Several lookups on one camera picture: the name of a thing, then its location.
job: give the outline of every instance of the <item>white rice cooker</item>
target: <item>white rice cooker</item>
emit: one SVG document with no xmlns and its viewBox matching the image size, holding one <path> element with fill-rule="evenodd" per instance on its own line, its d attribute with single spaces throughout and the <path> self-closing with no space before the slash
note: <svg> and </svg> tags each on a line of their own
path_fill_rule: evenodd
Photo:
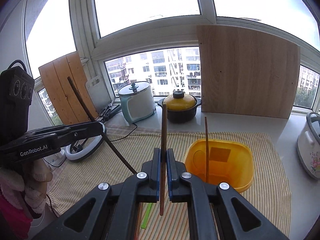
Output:
<svg viewBox="0 0 320 240">
<path fill-rule="evenodd" d="M 156 104 L 149 82 L 126 85 L 118 91 L 124 118 L 128 123 L 145 119 L 156 112 Z"/>
<path fill-rule="evenodd" d="M 307 114 L 307 122 L 298 137 L 298 156 L 306 172 L 320 179 L 320 115 Z"/>
</svg>

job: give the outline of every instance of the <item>pink cloth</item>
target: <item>pink cloth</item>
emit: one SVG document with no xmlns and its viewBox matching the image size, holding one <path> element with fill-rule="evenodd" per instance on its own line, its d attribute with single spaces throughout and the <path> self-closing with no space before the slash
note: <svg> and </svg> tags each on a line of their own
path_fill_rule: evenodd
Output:
<svg viewBox="0 0 320 240">
<path fill-rule="evenodd" d="M 21 239 L 28 238 L 32 219 L 24 214 L 23 210 L 16 209 L 0 194 L 0 211 L 7 220 L 11 231 Z"/>
</svg>

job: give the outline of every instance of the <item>yellow bowl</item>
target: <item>yellow bowl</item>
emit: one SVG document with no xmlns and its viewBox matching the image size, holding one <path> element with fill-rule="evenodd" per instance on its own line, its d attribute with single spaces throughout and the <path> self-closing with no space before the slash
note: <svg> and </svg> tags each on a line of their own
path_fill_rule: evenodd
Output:
<svg viewBox="0 0 320 240">
<path fill-rule="evenodd" d="M 184 163 L 188 172 L 205 181 L 205 139 L 195 141 L 187 150 Z M 234 141 L 209 139 L 209 180 L 227 182 L 237 192 L 246 191 L 253 182 L 253 156 L 246 145 Z"/>
</svg>

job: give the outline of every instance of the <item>black pot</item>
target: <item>black pot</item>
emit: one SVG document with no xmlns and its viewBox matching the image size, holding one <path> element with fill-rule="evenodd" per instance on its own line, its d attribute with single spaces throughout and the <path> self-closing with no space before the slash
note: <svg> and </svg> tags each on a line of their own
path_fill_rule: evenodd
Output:
<svg viewBox="0 0 320 240">
<path fill-rule="evenodd" d="M 167 110 L 168 120 L 173 123 L 184 123 L 184 122 L 188 122 L 191 119 L 193 119 L 196 115 L 197 107 L 202 104 L 202 101 L 200 98 L 196 98 L 194 96 L 193 96 L 193 98 L 196 101 L 196 105 L 188 110 L 183 110 L 183 111 Z M 158 106 L 161 106 L 161 108 L 162 108 L 163 100 L 164 99 L 161 99 L 158 101 Z"/>
</svg>

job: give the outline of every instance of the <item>wooden board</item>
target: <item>wooden board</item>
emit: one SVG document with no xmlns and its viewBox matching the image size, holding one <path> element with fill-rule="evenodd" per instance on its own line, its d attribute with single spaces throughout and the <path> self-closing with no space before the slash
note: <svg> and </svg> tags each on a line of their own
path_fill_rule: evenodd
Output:
<svg viewBox="0 0 320 240">
<path fill-rule="evenodd" d="M 289 118 L 300 47 L 272 34 L 223 25 L 197 26 L 202 112 Z"/>
<path fill-rule="evenodd" d="M 74 114 L 60 85 L 60 81 L 54 69 L 53 62 L 49 62 L 39 67 L 39 72 L 48 96 L 61 121 L 65 125 L 78 123 L 78 119 Z"/>
<path fill-rule="evenodd" d="M 59 78 L 60 85 L 63 89 L 65 97 L 67 98 L 72 110 L 77 117 L 78 122 L 87 122 L 88 116 L 78 101 L 78 98 L 74 94 L 69 81 L 68 76 L 72 78 L 72 74 L 69 68 L 68 60 L 66 56 L 62 56 L 53 61 L 53 65 L 57 76 Z"/>
<path fill-rule="evenodd" d="M 75 85 L 78 88 L 78 91 L 86 104 L 87 108 L 89 109 L 90 113 L 94 118 L 97 118 L 99 114 L 94 107 L 92 100 L 89 96 L 89 93 L 85 87 L 85 83 L 87 82 L 87 77 L 85 76 L 83 66 L 80 61 L 79 53 L 77 51 L 71 52 L 66 55 L 69 67 L 72 73 L 73 80 Z"/>
</svg>

